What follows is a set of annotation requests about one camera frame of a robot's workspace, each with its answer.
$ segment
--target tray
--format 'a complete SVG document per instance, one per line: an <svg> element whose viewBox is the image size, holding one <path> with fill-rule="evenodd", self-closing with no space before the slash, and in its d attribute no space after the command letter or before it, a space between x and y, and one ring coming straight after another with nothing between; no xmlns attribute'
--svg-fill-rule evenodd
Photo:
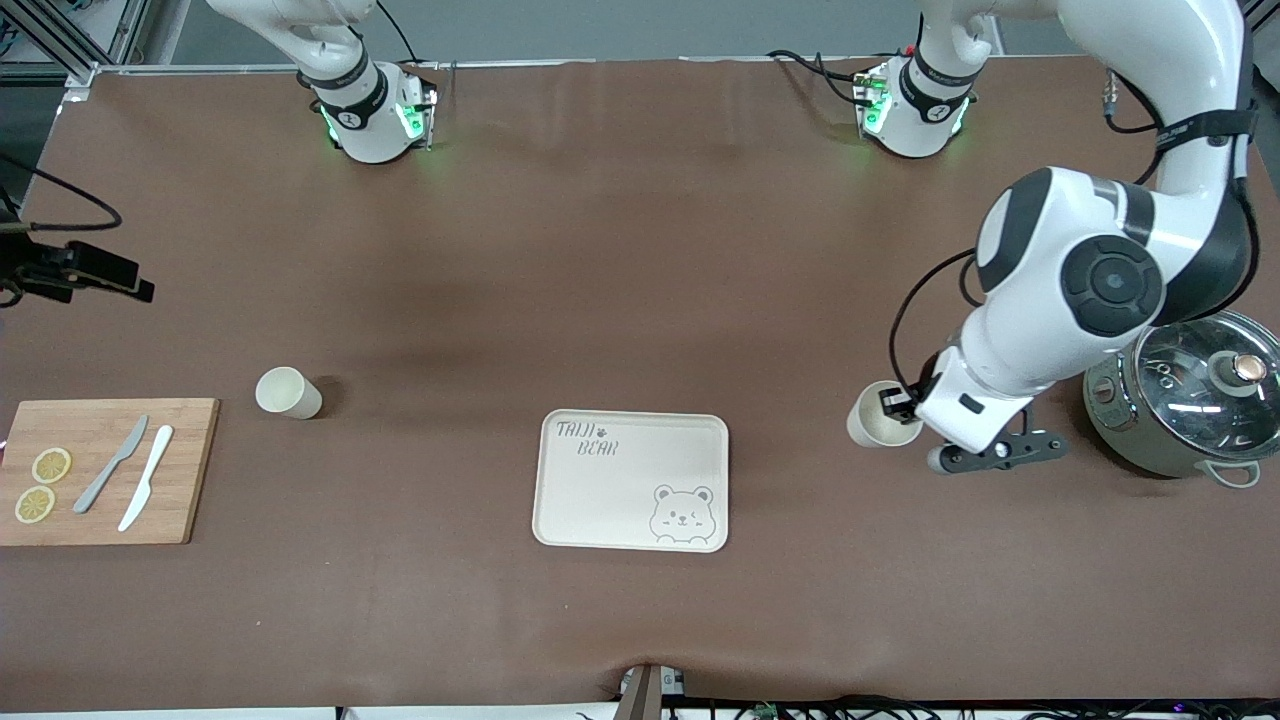
<svg viewBox="0 0 1280 720"><path fill-rule="evenodd" d="M728 427L714 415L553 411L543 420L534 536L716 552L728 539Z"/></svg>

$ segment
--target cutting board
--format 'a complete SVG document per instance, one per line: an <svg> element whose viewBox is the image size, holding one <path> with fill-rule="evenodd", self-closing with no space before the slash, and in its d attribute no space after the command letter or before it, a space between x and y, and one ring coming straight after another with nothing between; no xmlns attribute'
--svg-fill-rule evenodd
<svg viewBox="0 0 1280 720"><path fill-rule="evenodd" d="M83 515L73 512L76 500L142 415L150 415L142 443L115 469L93 507ZM187 542L216 421L218 401L212 398L36 400L18 405L0 465L0 546ZM151 500L128 530L118 532L160 425L173 425L174 432L151 478ZM72 469L49 486L56 495L54 511L24 525L14 507L23 491L38 484L31 464L50 447L70 452Z"/></svg>

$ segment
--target pot lid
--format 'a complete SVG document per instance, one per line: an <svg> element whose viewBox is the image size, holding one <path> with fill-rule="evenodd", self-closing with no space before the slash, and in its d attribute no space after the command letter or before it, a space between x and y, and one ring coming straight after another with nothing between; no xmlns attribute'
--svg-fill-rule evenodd
<svg viewBox="0 0 1280 720"><path fill-rule="evenodd" d="M1257 460L1280 448L1280 345L1238 313L1153 328L1134 352L1138 388L1183 442Z"/></svg>

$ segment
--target white cup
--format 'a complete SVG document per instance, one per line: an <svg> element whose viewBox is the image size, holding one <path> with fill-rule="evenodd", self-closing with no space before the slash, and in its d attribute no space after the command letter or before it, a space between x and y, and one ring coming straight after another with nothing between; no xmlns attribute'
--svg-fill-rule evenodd
<svg viewBox="0 0 1280 720"><path fill-rule="evenodd" d="M904 425L884 415L881 407L879 392L901 387L892 380L878 380L867 386L867 389L858 396L858 402L845 420L845 428L854 442L863 447L901 447L919 437L924 425L922 421L915 420Z"/></svg>
<svg viewBox="0 0 1280 720"><path fill-rule="evenodd" d="M320 391L293 368L269 370L253 391L257 406L298 420L314 418L320 411Z"/></svg>

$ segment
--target brown table surface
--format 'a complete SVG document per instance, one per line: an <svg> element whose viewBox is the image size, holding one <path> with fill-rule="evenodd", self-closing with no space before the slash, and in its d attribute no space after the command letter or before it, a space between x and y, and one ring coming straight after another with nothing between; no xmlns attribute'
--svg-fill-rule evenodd
<svg viewBox="0 0 1280 720"><path fill-rule="evenodd" d="M1007 183L1146 167L1102 79L995 60L965 132L908 161L794 65L467 69L433 152L361 167L287 74L100 77L44 164L123 211L88 240L156 302L4 314L0 420L26 398L223 410L189 544L0 552L0 708L586 701L644 661L751 698L1280 694L1275 465L1248 492L1140 477L1078 382L1038 402L1075 445L1057 462L941 478L932 433L845 434L905 290ZM90 217L47 184L28 214ZM1276 258L1239 305L1272 327ZM954 275L920 296L910 368L965 309ZM326 416L255 407L279 364ZM728 544L539 544L557 407L723 418Z"/></svg>

